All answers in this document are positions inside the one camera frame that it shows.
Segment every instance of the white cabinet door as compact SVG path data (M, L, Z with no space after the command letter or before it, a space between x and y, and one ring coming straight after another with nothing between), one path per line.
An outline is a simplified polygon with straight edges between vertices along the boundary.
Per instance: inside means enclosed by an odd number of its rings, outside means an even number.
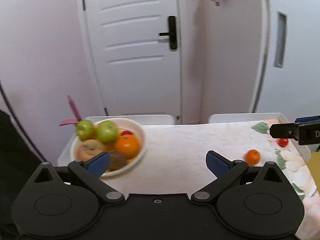
M168 32L168 16L178 16L177 0L85 2L108 113L180 115L180 50L159 37Z
M291 122L297 117L319 115L320 0L270 0L270 14L268 65L257 112L281 112ZM277 45L283 14L284 51L281 42ZM283 68L275 67L278 63Z

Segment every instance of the black robotic gripper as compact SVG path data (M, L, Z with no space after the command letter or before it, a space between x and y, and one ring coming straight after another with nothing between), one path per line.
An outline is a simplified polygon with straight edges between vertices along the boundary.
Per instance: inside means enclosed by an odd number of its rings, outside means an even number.
M90 173L89 164L39 165L12 208L18 239L289 240L297 239L304 216L302 202L274 162L248 166L209 151L206 164L218 179L191 199L130 194L126 200Z

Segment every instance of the small orange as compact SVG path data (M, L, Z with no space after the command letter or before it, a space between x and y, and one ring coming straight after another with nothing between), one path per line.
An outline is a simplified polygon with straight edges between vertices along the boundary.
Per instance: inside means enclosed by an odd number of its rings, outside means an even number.
M117 152L121 152L127 159L131 159L139 153L139 140L133 134L120 136L115 143L114 149Z
M260 152L257 150L250 150L244 156L245 162L251 166L256 165L260 161L260 158Z

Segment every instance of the black door handle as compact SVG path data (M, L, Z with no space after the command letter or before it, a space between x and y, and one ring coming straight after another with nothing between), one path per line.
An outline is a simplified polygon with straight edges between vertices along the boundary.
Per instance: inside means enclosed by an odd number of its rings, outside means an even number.
M176 17L168 17L169 32L159 33L159 36L169 36L170 39L170 49L176 50L178 48L177 44L177 28L176 28Z

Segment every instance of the white bowl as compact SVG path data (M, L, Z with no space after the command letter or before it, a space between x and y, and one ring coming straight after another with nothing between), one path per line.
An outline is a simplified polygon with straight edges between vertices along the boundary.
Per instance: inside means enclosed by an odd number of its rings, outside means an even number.
M146 153L146 135L140 124L138 124L136 121L126 119L126 118L109 118L109 119L104 119L102 121L96 122L95 125L98 125L98 123L106 120L111 120L115 122L118 128L120 129L132 131L139 140L140 152L135 157L135 159L132 160L130 163L128 163L126 166L115 171L105 172L101 175L101 177L110 177L110 176L114 176L127 171L128 169L136 165ZM74 161L76 159L75 153L78 147L80 146L80 144L81 144L81 140L78 138L78 136L76 136L75 139L72 141L70 151L69 151L71 161Z

